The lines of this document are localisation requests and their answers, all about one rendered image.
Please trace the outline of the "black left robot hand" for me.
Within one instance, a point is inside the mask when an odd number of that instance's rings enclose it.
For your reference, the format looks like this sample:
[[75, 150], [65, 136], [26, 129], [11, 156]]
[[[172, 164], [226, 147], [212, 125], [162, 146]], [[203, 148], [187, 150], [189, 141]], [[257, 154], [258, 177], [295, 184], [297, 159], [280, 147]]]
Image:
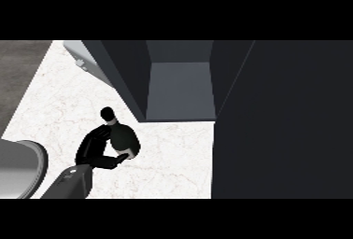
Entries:
[[128, 158], [128, 154], [119, 156], [105, 156], [105, 147], [110, 140], [110, 128], [100, 125], [85, 135], [78, 150], [75, 152], [74, 162], [76, 165], [88, 164], [91, 168], [115, 169], [116, 165]]

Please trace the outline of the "dark green wine bottle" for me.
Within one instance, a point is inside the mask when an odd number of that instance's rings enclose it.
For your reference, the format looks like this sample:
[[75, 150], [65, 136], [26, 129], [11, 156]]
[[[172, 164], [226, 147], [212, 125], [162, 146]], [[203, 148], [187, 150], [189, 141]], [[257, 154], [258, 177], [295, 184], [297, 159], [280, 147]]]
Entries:
[[118, 155], [127, 153], [127, 159], [133, 159], [140, 151], [140, 143], [133, 128], [118, 122], [113, 110], [109, 106], [100, 110], [100, 117], [110, 127], [110, 145]]

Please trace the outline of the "pale grey cabinet door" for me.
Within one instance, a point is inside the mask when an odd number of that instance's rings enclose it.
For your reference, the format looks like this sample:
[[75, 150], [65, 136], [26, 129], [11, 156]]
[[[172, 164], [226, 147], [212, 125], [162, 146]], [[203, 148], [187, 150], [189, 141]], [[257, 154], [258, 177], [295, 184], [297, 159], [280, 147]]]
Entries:
[[112, 86], [103, 71], [94, 61], [93, 55], [90, 54], [82, 42], [79, 40], [65, 40], [63, 47], [74, 57], [75, 65], [90, 73], [100, 81]]

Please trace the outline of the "dark grey open cabinet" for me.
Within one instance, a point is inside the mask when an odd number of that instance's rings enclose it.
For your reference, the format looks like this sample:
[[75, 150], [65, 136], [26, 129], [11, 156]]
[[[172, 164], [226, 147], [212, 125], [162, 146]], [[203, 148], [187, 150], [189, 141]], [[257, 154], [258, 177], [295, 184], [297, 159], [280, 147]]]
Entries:
[[82, 44], [137, 121], [217, 119], [251, 40], [85, 40]]

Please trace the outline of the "dark grey cabinet door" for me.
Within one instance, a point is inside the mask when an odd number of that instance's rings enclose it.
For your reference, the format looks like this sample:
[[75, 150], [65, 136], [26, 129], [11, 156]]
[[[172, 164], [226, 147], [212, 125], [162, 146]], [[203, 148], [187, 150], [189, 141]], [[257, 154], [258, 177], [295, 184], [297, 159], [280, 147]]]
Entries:
[[258, 41], [214, 129], [215, 198], [353, 198], [353, 41]]

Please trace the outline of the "grey round appliance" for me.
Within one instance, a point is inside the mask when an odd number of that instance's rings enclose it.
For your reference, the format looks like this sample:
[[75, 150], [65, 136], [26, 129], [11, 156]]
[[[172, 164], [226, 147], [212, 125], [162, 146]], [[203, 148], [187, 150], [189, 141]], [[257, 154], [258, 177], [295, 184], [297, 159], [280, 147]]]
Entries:
[[0, 139], [0, 199], [28, 199], [44, 180], [48, 154], [31, 140]]

